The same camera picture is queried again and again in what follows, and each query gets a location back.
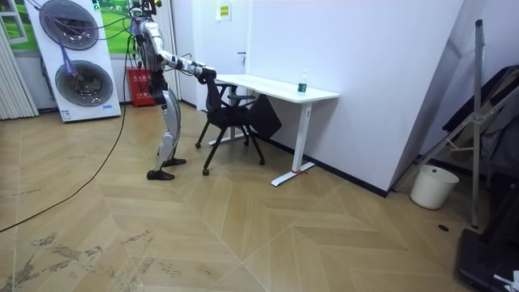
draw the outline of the white desk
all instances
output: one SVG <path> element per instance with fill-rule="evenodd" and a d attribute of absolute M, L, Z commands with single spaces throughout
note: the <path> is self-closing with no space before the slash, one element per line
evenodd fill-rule
<path fill-rule="evenodd" d="M 279 98 L 284 101 L 301 104 L 301 117 L 299 118 L 298 138 L 295 144 L 294 162 L 292 163 L 292 171 L 283 174 L 279 178 L 272 181 L 272 185 L 277 187 L 283 182 L 300 174 L 304 170 L 308 170 L 314 163 L 308 162 L 301 165 L 302 154 L 307 140 L 308 122 L 310 121 L 311 105 L 316 101 L 322 101 L 330 98 L 338 98 L 339 94 L 327 92 L 315 88 L 308 88 L 305 95 L 298 95 L 298 85 L 288 84 L 275 80 L 260 78 L 252 75 L 219 75 L 217 81 L 232 84 L 250 89 L 254 92 L 264 94 L 269 97 Z"/>

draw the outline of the black bag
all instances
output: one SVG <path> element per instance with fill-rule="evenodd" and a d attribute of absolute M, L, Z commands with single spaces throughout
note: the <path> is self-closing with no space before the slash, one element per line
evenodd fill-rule
<path fill-rule="evenodd" d="M 258 135 L 265 139 L 270 139 L 282 126 L 276 111 L 263 94 L 249 109 L 247 121 L 258 132 Z"/>

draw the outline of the robot leg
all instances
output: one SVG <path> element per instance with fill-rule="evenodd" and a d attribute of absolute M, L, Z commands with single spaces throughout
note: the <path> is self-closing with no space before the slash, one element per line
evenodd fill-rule
<path fill-rule="evenodd" d="M 148 171 L 146 178 L 150 180 L 171 180 L 175 178 L 174 175 L 166 173 L 162 170 L 162 166 L 171 156 L 173 152 L 174 139 L 171 133 L 167 131 L 162 136 L 161 146 L 159 147 L 159 153 L 157 155 L 157 162 L 155 163 L 155 168 L 153 170 Z"/>
<path fill-rule="evenodd" d="M 177 98 L 174 96 L 171 90 L 163 92 L 166 107 L 163 111 L 164 122 L 168 127 L 168 131 L 173 137 L 173 151 L 168 157 L 168 160 L 164 162 L 163 167 L 169 167 L 174 165 L 183 165 L 186 163 L 185 159 L 175 158 L 175 152 L 177 151 L 178 140 L 180 139 L 180 105 L 178 104 Z"/>

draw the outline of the red fire extinguisher box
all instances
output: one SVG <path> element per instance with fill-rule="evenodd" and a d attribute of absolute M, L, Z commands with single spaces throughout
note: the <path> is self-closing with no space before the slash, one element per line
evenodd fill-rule
<path fill-rule="evenodd" d="M 155 105 L 155 101 L 148 92 L 149 71 L 127 67 L 128 80 L 130 81 L 131 104 L 134 107 L 142 105 Z"/>

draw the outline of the circular fan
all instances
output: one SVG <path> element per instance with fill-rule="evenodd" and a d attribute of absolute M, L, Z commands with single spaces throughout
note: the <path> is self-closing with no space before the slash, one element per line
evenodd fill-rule
<path fill-rule="evenodd" d="M 69 0 L 45 3 L 40 9 L 40 23 L 53 41 L 61 40 L 69 49 L 89 49 L 99 37 L 95 19 L 81 5 Z"/>
<path fill-rule="evenodd" d="M 68 101 L 81 106 L 102 105 L 112 96 L 112 79 L 98 65 L 88 61 L 72 61 L 77 76 L 61 66 L 56 73 L 56 86 Z"/>

